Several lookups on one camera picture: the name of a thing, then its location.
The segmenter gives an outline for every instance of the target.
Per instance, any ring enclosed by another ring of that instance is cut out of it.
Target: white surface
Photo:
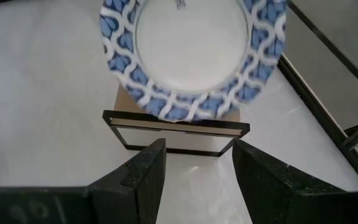
[[[0,185],[86,185],[135,154],[101,118],[118,84],[104,61],[99,10],[85,0],[0,5]],[[358,176],[279,71],[241,113],[251,124],[243,140],[358,190]],[[157,223],[250,223],[231,150],[220,158],[167,155]]]
[[[239,69],[247,23],[235,0],[150,0],[140,13],[137,48],[145,71],[174,90],[205,92]]]

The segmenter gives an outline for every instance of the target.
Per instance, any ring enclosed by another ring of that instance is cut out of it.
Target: white plate center
[[[235,0],[185,2],[177,9],[175,0],[148,0],[137,24],[137,50],[145,72],[158,84],[205,92],[238,70],[247,23]]]

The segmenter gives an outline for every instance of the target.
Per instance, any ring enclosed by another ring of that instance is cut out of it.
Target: plate
[[[108,67],[160,119],[219,119],[253,100],[283,51],[285,0],[105,0]]]

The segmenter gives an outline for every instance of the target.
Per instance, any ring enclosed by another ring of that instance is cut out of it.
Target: blue patterned rim
[[[244,0],[251,35],[242,68],[218,89],[186,94],[159,86],[142,70],[134,48],[135,22],[146,0],[105,0],[100,12],[110,71],[137,104],[160,119],[219,119],[261,91],[283,52],[285,0]]]

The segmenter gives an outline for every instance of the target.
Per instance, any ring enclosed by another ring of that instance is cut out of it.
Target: white table
[[[118,83],[104,60],[100,6],[0,4],[0,185],[86,185],[134,155],[101,119],[114,105]],[[358,190],[357,174],[280,71],[241,116],[251,124],[243,140]],[[157,223],[250,223],[231,151],[221,158],[169,154]]]

